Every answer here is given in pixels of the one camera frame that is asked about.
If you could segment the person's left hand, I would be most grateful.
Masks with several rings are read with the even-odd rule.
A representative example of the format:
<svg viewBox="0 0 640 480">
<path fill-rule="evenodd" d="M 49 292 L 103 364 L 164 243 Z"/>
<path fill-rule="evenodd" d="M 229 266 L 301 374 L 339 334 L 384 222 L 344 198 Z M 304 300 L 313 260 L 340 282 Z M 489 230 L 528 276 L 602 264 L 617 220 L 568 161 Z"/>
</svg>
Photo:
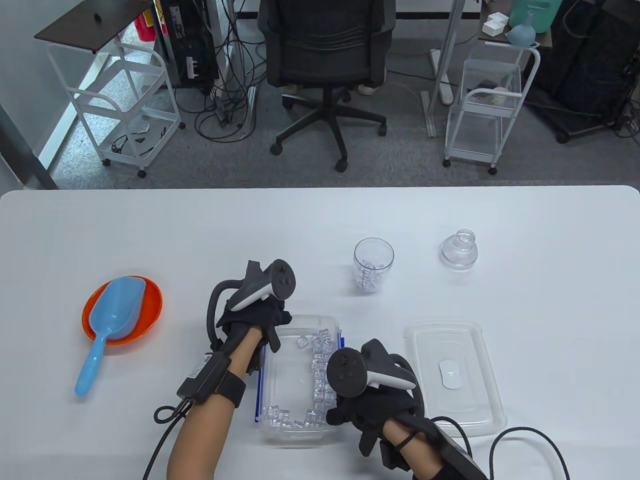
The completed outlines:
<svg viewBox="0 0 640 480">
<path fill-rule="evenodd" d="M 258 347 L 269 345 L 275 354 L 281 349 L 281 341 L 276 327 L 288 325 L 292 315 L 285 310 L 285 302 L 274 295 L 268 295 L 265 300 L 257 300 L 243 309 L 231 311 L 226 307 L 215 325 L 226 335 L 224 341 L 215 338 L 211 340 L 214 352 L 232 354 L 252 328 L 257 328 L 262 334 Z"/>
</svg>

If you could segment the person's right hand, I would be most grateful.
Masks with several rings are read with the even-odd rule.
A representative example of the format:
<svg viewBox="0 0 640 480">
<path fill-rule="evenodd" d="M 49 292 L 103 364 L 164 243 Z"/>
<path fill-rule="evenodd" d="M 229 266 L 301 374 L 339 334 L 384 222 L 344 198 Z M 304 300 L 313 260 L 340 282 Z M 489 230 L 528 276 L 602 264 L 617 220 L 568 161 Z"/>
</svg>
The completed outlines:
<svg viewBox="0 0 640 480">
<path fill-rule="evenodd" d="M 368 457 L 379 439 L 384 438 L 383 428 L 389 419 L 403 414 L 416 416 L 425 413 L 422 400 L 412 397 L 406 390 L 388 386 L 368 386 L 358 397 L 337 396 L 336 407 L 326 412 L 326 423 L 340 426 L 351 423 L 361 432 L 359 452 Z"/>
</svg>

